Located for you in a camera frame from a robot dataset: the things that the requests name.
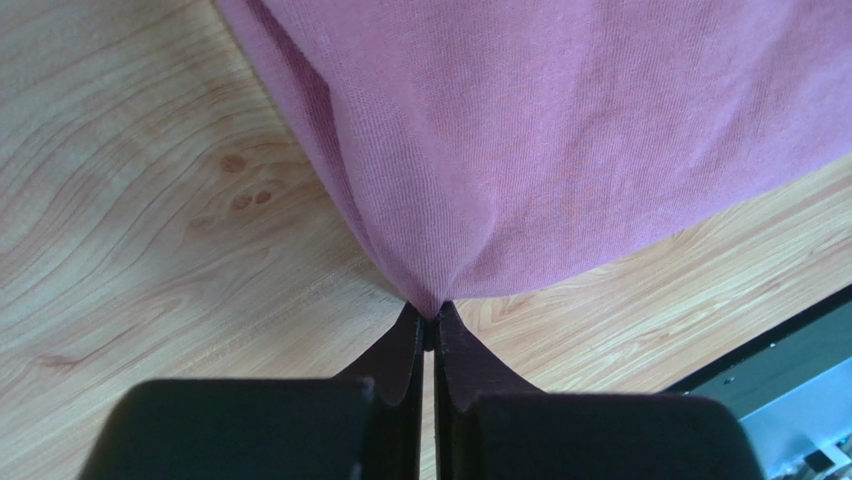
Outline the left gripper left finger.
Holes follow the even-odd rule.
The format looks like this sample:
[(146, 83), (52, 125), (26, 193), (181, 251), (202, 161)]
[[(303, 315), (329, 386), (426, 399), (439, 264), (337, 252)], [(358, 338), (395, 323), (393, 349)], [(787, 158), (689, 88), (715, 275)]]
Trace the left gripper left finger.
[(363, 479), (417, 479), (424, 374), (424, 320), (406, 304), (394, 325), (333, 378), (369, 385), (373, 410), (364, 439)]

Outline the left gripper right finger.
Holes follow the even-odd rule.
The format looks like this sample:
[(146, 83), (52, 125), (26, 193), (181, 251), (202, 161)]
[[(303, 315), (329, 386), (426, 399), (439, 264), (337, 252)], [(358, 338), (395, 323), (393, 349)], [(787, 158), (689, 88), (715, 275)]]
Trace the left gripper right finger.
[(433, 319), (433, 351), (437, 477), (483, 479), (478, 401), (543, 391), (486, 347), (452, 302)]

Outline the pink t shirt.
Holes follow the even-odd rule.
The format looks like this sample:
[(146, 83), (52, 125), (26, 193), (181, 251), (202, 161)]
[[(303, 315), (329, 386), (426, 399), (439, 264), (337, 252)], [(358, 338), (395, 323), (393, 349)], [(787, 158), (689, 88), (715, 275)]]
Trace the pink t shirt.
[(224, 1), (358, 242), (432, 316), (851, 149), (847, 1)]

